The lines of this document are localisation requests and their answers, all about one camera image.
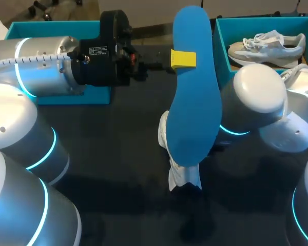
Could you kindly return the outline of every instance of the blue light ring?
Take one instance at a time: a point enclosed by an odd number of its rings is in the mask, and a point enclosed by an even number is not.
[[[242,136],[242,135],[245,135],[245,134],[250,133],[250,132],[243,132],[243,133],[232,132],[232,131],[227,130],[226,128],[224,128],[222,125],[220,125],[220,128],[221,128],[224,132],[226,132],[226,133],[228,133],[228,134],[231,134],[231,135],[236,135],[236,136]]]
[[[43,186],[43,189],[44,189],[44,192],[45,192],[45,207],[43,209],[43,214],[42,214],[42,217],[41,217],[41,220],[40,220],[40,223],[34,233],[34,235],[32,236],[31,240],[29,241],[29,243],[26,245],[26,246],[32,246],[34,244],[34,242],[36,241],[36,239],[38,238],[42,228],[43,228],[43,225],[46,221],[46,217],[47,217],[47,213],[48,213],[48,207],[49,207],[49,196],[48,196],[48,190],[47,190],[47,187],[45,185],[45,183],[43,183],[43,181],[41,179],[39,179],[42,186]]]
[[[294,210],[294,195],[296,193],[296,190],[297,188],[294,189],[294,192],[293,192],[293,196],[292,196],[292,211],[293,211],[293,216],[294,216],[294,220],[296,221],[296,224],[299,228],[299,230],[301,231],[301,233],[303,234],[303,236],[307,239],[308,241],[308,236],[306,235],[306,233],[303,231],[303,229],[301,228],[299,222],[298,222],[298,219],[297,219],[297,216],[296,216],[296,213],[295,213],[295,210]]]
[[[32,168],[35,168],[36,166],[38,166],[41,163],[43,163],[48,158],[48,156],[51,154],[51,152],[53,151],[53,149],[54,149],[54,147],[56,145],[56,142],[57,142],[57,136],[56,136],[55,130],[53,128],[52,128],[52,131],[53,131],[53,142],[52,142],[51,148],[49,149],[47,154],[44,157],[42,157],[38,162],[36,162],[35,164],[33,164],[33,165],[29,166],[28,168],[26,168],[27,170],[31,170]]]
[[[30,37],[23,39],[23,40],[20,41],[20,43],[17,45],[16,51],[15,51],[15,58],[19,58],[20,51],[21,51],[21,47],[22,47],[22,45],[25,43],[25,41],[28,40],[28,39],[30,39]],[[30,92],[26,89],[26,87],[24,86],[24,83],[23,83],[23,81],[22,81],[21,74],[20,74],[20,69],[18,68],[18,64],[15,64],[15,72],[16,72],[16,76],[17,76],[17,81],[18,81],[20,87],[22,88],[22,90],[23,90],[26,94],[28,94],[29,96],[31,96],[31,97],[36,97],[36,96],[34,96],[32,93],[30,93]]]

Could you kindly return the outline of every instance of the label sticker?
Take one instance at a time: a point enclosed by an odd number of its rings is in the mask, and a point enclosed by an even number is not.
[[[89,55],[107,55],[107,46],[89,48]]]

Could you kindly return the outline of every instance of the shoe sole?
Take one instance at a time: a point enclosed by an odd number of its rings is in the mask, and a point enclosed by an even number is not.
[[[196,52],[195,68],[178,68],[167,118],[167,145],[180,166],[201,162],[212,148],[222,115],[209,18],[200,7],[183,8],[173,26],[174,49]]]
[[[259,62],[255,62],[255,61],[245,61],[245,60],[239,60],[236,58],[231,57],[230,55],[228,55],[228,57],[230,59],[232,59],[234,62],[242,65],[242,66],[246,66],[246,65],[250,65],[250,64],[254,64],[254,63],[272,63],[278,67],[282,67],[282,68],[294,68],[295,66],[298,65],[298,60],[294,60],[294,59],[289,59],[289,58],[276,58],[276,59],[269,59],[269,60],[263,60],[263,61],[259,61]]]

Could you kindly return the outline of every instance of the shoelace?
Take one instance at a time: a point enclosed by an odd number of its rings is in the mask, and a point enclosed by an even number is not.
[[[255,35],[254,38],[244,38],[243,39],[243,45],[247,50],[250,50],[254,47],[267,47],[267,44],[262,42],[262,39],[264,38],[264,33],[258,33]]]

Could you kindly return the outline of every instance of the glowing cyan light strip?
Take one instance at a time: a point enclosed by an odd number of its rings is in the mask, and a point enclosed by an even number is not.
[[[294,93],[298,93],[298,94],[301,94],[301,95],[304,95],[304,96],[308,97],[308,93],[305,93],[305,92],[300,92],[300,91],[296,91],[296,90],[288,90],[288,91],[291,91],[291,92],[294,92]]]
[[[19,57],[21,47],[22,47],[23,43],[25,43],[25,41],[28,40],[28,39],[30,39],[30,37],[23,39],[23,40],[20,41],[20,43],[17,45],[16,51],[15,51],[15,58],[18,58],[18,57]],[[29,96],[36,97],[36,96],[34,96],[33,94],[31,94],[31,93],[25,88],[25,86],[24,86],[24,84],[23,84],[23,81],[22,81],[22,78],[21,78],[21,75],[20,75],[20,70],[19,70],[19,68],[18,68],[18,64],[15,64],[15,72],[16,72],[16,76],[17,76],[18,83],[19,83],[20,87],[22,88],[22,90],[23,90],[26,94],[28,94]]]
[[[295,219],[295,221],[296,221],[296,223],[297,223],[297,225],[298,225],[298,228],[300,229],[300,231],[302,232],[302,234],[304,235],[304,237],[308,240],[308,237],[307,237],[306,233],[303,231],[303,229],[301,228],[301,226],[300,226],[300,224],[299,224],[299,222],[298,222],[298,220],[297,220],[296,213],[295,213],[295,211],[294,211],[294,194],[296,193],[296,190],[297,190],[297,188],[294,189],[293,197],[292,197],[292,211],[293,211],[293,216],[294,216],[294,219]]]
[[[43,209],[43,214],[42,214],[40,223],[39,223],[33,237],[31,238],[31,240],[29,241],[29,243],[26,246],[32,246],[34,244],[34,242],[36,241],[37,237],[39,236],[39,234],[42,230],[42,227],[45,223],[47,213],[48,213],[48,206],[49,206],[48,190],[47,190],[45,183],[43,183],[43,181],[41,179],[40,179],[40,181],[41,181],[41,184],[42,184],[43,189],[45,191],[45,208]]]
[[[52,131],[53,131],[53,143],[52,143],[52,146],[50,148],[50,150],[48,151],[48,153],[41,159],[39,160],[37,163],[29,166],[28,168],[26,168],[27,170],[30,170],[32,168],[35,168],[36,166],[40,165],[41,163],[43,163],[45,161],[45,159],[48,158],[48,156],[51,154],[51,152],[53,151],[53,148],[55,147],[56,145],[56,133],[55,133],[55,130],[52,128]]]
[[[227,130],[226,128],[224,128],[222,125],[220,125],[220,128],[221,128],[222,130],[224,130],[225,132],[231,134],[231,135],[241,136],[241,135],[245,135],[245,134],[249,133],[249,132],[244,132],[244,133],[231,132],[230,130]]]

